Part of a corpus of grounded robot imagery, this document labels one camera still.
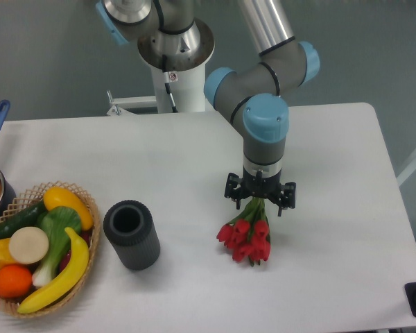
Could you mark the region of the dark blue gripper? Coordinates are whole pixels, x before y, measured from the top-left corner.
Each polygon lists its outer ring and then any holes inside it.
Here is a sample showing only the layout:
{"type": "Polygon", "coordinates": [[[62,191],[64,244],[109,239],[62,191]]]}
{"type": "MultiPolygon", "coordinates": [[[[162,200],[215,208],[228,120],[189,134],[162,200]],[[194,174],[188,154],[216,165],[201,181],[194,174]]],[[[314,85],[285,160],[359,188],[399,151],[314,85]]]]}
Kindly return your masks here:
{"type": "Polygon", "coordinates": [[[243,158],[243,177],[229,173],[225,184],[224,197],[241,208],[241,201],[249,197],[265,198],[278,207],[277,216],[287,209],[295,209],[295,182],[280,183],[282,163],[257,164],[243,158]]]}

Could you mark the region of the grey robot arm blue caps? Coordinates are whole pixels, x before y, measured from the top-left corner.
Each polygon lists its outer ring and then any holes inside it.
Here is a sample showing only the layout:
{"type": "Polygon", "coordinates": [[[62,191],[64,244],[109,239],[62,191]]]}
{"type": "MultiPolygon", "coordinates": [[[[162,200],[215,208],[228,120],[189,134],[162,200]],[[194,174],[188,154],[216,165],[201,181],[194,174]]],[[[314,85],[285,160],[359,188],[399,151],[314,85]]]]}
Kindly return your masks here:
{"type": "Polygon", "coordinates": [[[288,133],[282,94],[314,78],[318,52],[295,39],[279,1],[241,1],[259,63],[239,74],[205,65],[214,35],[194,14],[192,1],[99,1],[96,9],[119,44],[135,42],[150,67],[152,97],[111,99],[117,110],[154,105],[160,113],[218,111],[243,138],[243,173],[229,174],[225,196],[236,203],[267,199],[280,210],[295,207],[296,185],[281,184],[281,159],[288,133]]]}

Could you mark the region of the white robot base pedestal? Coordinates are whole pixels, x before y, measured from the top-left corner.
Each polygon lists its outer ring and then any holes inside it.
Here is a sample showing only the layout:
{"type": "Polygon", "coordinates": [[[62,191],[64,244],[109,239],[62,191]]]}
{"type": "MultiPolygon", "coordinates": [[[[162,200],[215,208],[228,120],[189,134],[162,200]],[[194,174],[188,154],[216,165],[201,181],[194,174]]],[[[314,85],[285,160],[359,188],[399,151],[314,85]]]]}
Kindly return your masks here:
{"type": "Polygon", "coordinates": [[[158,113],[205,112],[214,108],[204,94],[205,66],[200,65],[186,71],[163,72],[151,67],[153,96],[113,98],[107,92],[109,116],[127,115],[129,111],[152,108],[158,113]]]}

